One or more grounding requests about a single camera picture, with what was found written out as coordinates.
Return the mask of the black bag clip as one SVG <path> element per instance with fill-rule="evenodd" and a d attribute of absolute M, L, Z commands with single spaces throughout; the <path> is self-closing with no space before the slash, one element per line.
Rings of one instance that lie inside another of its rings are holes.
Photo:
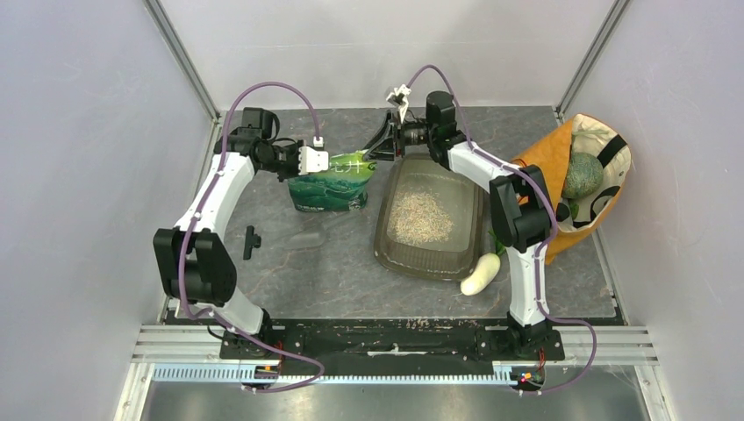
<path fill-rule="evenodd" d="M 245 231 L 242 259 L 250 260 L 253 256 L 254 249 L 260 249 L 261 244 L 262 238 L 256 232 L 255 227 L 253 225 L 248 225 Z"/>

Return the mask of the green litter bag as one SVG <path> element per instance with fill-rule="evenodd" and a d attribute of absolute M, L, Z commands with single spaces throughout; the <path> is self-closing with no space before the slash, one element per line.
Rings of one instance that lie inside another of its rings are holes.
<path fill-rule="evenodd" d="M 334 155 L 329 169 L 288 181 L 290 199 L 297 211 L 346 212 L 363 209 L 367 185 L 376 173 L 375 161 L 365 161 L 364 151 Z"/>

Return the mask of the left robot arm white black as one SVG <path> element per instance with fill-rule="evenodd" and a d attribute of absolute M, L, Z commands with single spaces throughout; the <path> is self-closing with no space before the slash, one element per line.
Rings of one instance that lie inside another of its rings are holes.
<path fill-rule="evenodd" d="M 153 238 L 161 286 L 178 300 L 187 318 L 210 318 L 241 338 L 255 358 L 270 355 L 275 334 L 266 310 L 238 289 L 237 268 L 223 237 L 235 206 L 259 171 L 280 181 L 325 170 L 328 155 L 302 140 L 281 139 L 280 120 L 262 108 L 246 107 L 240 124 L 226 129 L 204 183 L 186 212 Z"/>

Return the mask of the clear plastic scoop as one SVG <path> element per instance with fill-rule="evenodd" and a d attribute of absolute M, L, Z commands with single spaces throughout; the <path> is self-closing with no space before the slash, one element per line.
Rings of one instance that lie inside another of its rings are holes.
<path fill-rule="evenodd" d="M 358 215 L 357 211 L 349 211 L 328 218 L 313 227 L 302 230 L 286 237 L 283 248 L 286 250 L 299 250 L 322 246 L 329 237 L 332 228 L 347 222 Z"/>

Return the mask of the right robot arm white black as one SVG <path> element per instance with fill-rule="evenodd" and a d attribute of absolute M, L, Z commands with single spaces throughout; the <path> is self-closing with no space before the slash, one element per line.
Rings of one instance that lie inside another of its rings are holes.
<path fill-rule="evenodd" d="M 429 93 L 424 117 L 407 120 L 410 92 L 402 85 L 387 95 L 394 108 L 364 147 L 364 157 L 393 161 L 407 147 L 425 145 L 434 162 L 488 193 L 491 227 L 510 269 L 506 346 L 516 358 L 530 358 L 557 340 L 543 297 L 547 245 L 557 230 L 543 174 L 535 165 L 521 168 L 479 147 L 457 124 L 458 106 L 446 91 Z"/>

